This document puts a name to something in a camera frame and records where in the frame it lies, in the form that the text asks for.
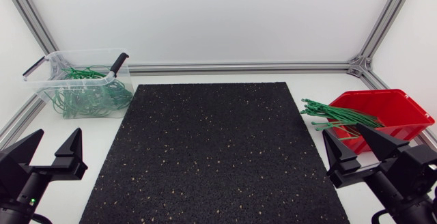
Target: white table surface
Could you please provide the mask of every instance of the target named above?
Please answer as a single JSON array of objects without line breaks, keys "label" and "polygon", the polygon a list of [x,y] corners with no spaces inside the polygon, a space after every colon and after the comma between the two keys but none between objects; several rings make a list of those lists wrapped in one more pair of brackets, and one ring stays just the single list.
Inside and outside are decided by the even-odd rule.
[{"label": "white table surface", "polygon": [[[224,74],[224,75],[180,75],[180,76],[134,76],[132,82],[138,84],[170,83],[261,83],[285,81],[299,110],[304,109],[301,98],[309,98],[322,103],[330,103],[342,93],[350,90],[367,89],[358,78],[347,74]],[[324,121],[319,117],[303,115],[303,119],[314,140],[320,157],[328,168],[322,133],[315,131],[311,122]],[[74,129],[83,131],[83,160],[88,165],[81,181],[51,182],[41,199],[36,213],[49,218],[54,224],[78,223],[87,200],[94,187],[99,171],[115,138],[122,119],[94,118],[64,120],[46,105],[32,121],[22,137],[42,128],[45,133],[31,165],[50,165],[57,148]],[[376,162],[371,152],[358,157],[362,165]],[[372,215],[382,210],[381,203],[374,197],[365,183],[358,183],[337,189],[338,196],[353,224],[370,223]],[[381,223],[394,223],[387,214]]]}]

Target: cable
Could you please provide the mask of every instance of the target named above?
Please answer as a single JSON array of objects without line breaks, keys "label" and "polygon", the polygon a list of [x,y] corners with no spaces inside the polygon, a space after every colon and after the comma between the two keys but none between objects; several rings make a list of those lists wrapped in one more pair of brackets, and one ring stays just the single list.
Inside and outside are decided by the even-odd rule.
[{"label": "cable", "polygon": [[357,139],[361,136],[360,132],[355,128],[357,123],[364,124],[371,128],[380,128],[384,125],[376,116],[357,111],[355,109],[347,109],[342,107],[332,107],[309,99],[302,99],[306,102],[305,110],[301,114],[307,114],[318,117],[325,117],[336,122],[312,122],[313,125],[323,125],[316,128],[317,131],[327,128],[338,128],[349,133],[351,137],[339,138],[340,140]]},{"label": "cable", "polygon": [[[101,79],[106,75],[96,72],[90,66],[84,70],[74,68],[63,69],[64,79]],[[112,111],[126,108],[132,100],[133,94],[125,85],[114,79],[106,85],[84,87],[59,87],[54,92],[44,91],[51,99],[53,108],[64,118],[77,116],[105,117]]]},{"label": "cable", "polygon": [[371,224],[380,224],[380,216],[382,216],[383,214],[387,214],[387,210],[380,210],[378,212],[376,212],[372,217],[371,217]]},{"label": "cable", "polygon": [[41,214],[33,214],[32,220],[36,221],[37,223],[41,224],[52,224],[52,222],[46,218],[45,216],[42,216]]}]

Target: aluminum frame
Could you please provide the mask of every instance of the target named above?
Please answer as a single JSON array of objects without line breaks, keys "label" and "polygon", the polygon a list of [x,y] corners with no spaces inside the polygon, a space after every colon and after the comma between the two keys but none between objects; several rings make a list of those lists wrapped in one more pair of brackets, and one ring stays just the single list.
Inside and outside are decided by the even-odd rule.
[{"label": "aluminum frame", "polygon": [[[31,30],[45,54],[58,51],[54,39],[40,18],[31,0],[13,0],[23,20]],[[133,65],[131,74],[253,74],[253,73],[348,73],[360,78],[370,89],[389,88],[372,70],[372,57],[378,50],[405,0],[387,0],[375,26],[361,51],[349,61],[294,62],[294,63],[247,63],[247,64],[182,64],[182,65]],[[36,95],[32,96],[16,115],[0,130],[0,150],[15,142],[27,125],[44,106]],[[437,150],[437,137],[425,130],[417,137],[418,143],[426,143]]]}]

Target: metal corner bracket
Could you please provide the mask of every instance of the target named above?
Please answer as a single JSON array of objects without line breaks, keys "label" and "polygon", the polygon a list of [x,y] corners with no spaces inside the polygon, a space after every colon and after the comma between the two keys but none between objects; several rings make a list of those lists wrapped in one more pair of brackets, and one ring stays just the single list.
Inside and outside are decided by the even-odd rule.
[{"label": "metal corner bracket", "polygon": [[356,57],[348,61],[350,67],[347,73],[356,77],[361,77],[364,71],[372,70],[372,66],[371,66],[372,60],[373,59],[371,57],[364,57],[362,55],[357,55]]}]

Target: white backdrop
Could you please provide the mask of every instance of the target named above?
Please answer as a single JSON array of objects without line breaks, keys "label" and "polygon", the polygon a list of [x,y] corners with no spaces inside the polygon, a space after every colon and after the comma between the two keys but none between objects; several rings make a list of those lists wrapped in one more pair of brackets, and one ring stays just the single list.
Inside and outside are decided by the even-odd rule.
[{"label": "white backdrop", "polygon": [[0,128],[3,128],[33,93],[18,84],[21,75],[44,53],[12,0],[0,0],[0,15]]},{"label": "white backdrop", "polygon": [[346,61],[386,0],[33,0],[61,50],[130,63]]},{"label": "white backdrop", "polygon": [[[404,90],[435,120],[436,50],[437,0],[406,0],[373,61],[387,85]],[[437,125],[432,131],[437,134]]]}]

